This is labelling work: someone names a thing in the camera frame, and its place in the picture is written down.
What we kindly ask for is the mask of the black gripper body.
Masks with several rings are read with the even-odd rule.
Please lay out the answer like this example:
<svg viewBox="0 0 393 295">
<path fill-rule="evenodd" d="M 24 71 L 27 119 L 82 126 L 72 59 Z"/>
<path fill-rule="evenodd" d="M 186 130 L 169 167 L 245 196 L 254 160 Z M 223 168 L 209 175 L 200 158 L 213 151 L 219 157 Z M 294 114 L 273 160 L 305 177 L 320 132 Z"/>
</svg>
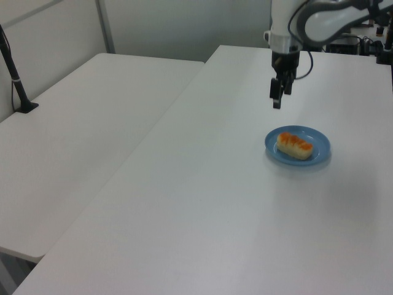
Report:
<svg viewBox="0 0 393 295">
<path fill-rule="evenodd" d="M 276 73 L 272 80 L 295 80 L 299 65 L 300 52 L 284 54 L 272 51 L 271 66 Z"/>
</svg>

